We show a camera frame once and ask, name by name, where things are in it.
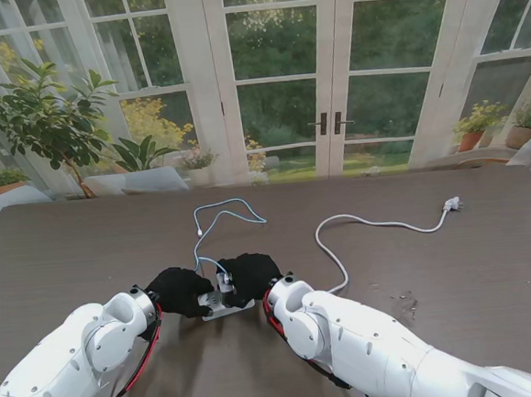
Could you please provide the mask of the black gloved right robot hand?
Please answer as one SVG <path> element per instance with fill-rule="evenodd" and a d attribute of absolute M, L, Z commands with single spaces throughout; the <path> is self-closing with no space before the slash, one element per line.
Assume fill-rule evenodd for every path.
<path fill-rule="evenodd" d="M 219 264 L 227 270 L 235 292 L 227 297 L 227 304 L 245 308 L 251 300 L 262 300 L 270 287 L 282 278 L 274 260 L 266 254 L 244 253 L 233 259 L 221 259 Z"/>

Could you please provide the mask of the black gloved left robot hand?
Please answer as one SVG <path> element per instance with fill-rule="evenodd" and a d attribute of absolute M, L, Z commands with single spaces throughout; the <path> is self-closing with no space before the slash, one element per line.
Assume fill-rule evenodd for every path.
<path fill-rule="evenodd" d="M 174 267 L 159 273 L 145 289 L 145 293 L 150 295 L 164 313 L 200 318 L 211 316 L 213 310 L 199 304 L 198 297 L 213 289 L 212 283 L 194 270 Z"/>

